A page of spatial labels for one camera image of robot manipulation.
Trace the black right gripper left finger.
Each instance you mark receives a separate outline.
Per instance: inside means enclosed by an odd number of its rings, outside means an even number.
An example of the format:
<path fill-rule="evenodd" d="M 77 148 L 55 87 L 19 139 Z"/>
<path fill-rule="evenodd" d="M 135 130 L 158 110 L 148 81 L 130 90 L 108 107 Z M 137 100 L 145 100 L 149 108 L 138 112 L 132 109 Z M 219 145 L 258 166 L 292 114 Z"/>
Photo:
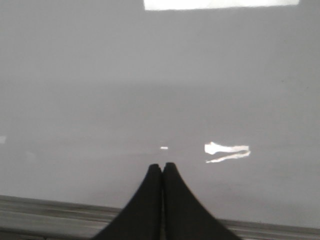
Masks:
<path fill-rule="evenodd" d="M 162 220 L 162 170 L 151 164 L 139 188 L 94 240 L 159 240 Z"/>

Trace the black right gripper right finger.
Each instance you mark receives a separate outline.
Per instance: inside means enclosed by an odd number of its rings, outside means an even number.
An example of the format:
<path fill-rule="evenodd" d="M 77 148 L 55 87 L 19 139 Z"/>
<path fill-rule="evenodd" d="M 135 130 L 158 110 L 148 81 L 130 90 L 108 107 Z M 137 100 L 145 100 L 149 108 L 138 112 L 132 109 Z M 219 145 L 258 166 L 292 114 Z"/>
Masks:
<path fill-rule="evenodd" d="M 165 235 L 168 240 L 240 239 L 202 206 L 173 162 L 165 164 L 162 181 Z"/>

